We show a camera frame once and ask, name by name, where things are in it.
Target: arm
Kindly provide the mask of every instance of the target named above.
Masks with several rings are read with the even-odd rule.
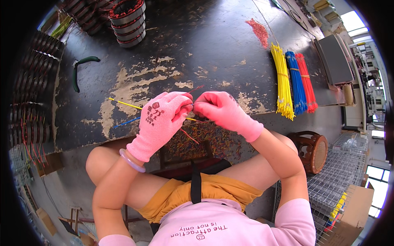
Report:
[[[279,206],[296,198],[308,200],[307,178],[300,158],[265,129],[263,124],[247,115],[230,94],[223,91],[204,92],[194,102],[193,111],[225,129],[236,131],[267,159],[281,178]]]
[[[184,92],[164,92],[142,108],[139,134],[127,145],[125,154],[143,166],[179,130],[193,109],[192,96]],[[138,171],[123,157],[107,171],[93,195],[93,216],[97,236],[120,234],[131,237],[123,222],[121,208]]]
[[[307,176],[304,166],[294,150],[265,128],[260,136],[250,144],[267,159],[272,169],[281,178],[282,194],[279,207],[296,198],[309,201]]]
[[[144,162],[137,160],[126,152],[129,158],[139,166]],[[121,208],[138,171],[132,168],[122,157],[108,170],[96,187],[93,195],[92,209],[98,240],[103,237],[120,234],[130,237],[123,222]]]

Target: pink glove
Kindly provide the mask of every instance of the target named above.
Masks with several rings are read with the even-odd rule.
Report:
[[[141,112],[139,134],[127,150],[138,160],[149,158],[163,147],[180,129],[192,111],[193,97],[186,92],[163,92],[150,100]]]
[[[247,115],[237,101],[225,91],[204,92],[193,105],[193,112],[213,120],[218,126],[236,131],[247,142],[255,141],[264,126]]]

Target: worn table surface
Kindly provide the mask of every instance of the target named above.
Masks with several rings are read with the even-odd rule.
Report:
[[[138,132],[139,120],[113,128],[140,116],[140,110],[117,104],[108,97],[142,107],[164,91],[188,92],[205,85],[191,93],[195,99],[204,91],[227,91],[248,114],[275,112],[274,60],[245,23],[251,18],[265,26],[269,43],[277,40],[284,51],[304,54],[319,105],[343,102],[338,92],[328,88],[311,40],[314,37],[286,13],[271,6],[270,1],[168,2],[171,1],[147,5],[146,37],[131,49],[120,47],[110,31],[94,37],[78,28],[71,31],[55,85],[56,151]],[[76,93],[72,87],[72,63],[91,55],[101,61],[78,66],[80,93]]]

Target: blue wire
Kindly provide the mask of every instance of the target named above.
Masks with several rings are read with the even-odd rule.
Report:
[[[290,68],[299,69],[294,52],[287,51],[285,56]],[[290,69],[290,75],[293,84],[294,114],[300,115],[308,109],[305,89],[299,71]]]
[[[122,124],[120,124],[120,125],[114,126],[114,128],[116,128],[116,127],[118,127],[118,126],[123,126],[123,125],[126,125],[127,123],[130,123],[130,122],[132,122],[132,121],[138,120],[139,118],[141,118],[141,117],[138,117],[138,118],[135,118],[135,119],[132,119],[132,120],[126,121],[125,123],[122,123]]]

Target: round stool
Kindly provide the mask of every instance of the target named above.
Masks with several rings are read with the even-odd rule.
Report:
[[[318,174],[325,163],[328,151],[328,142],[325,136],[313,131],[301,131],[287,135],[298,149],[298,156],[304,165],[305,172]]]

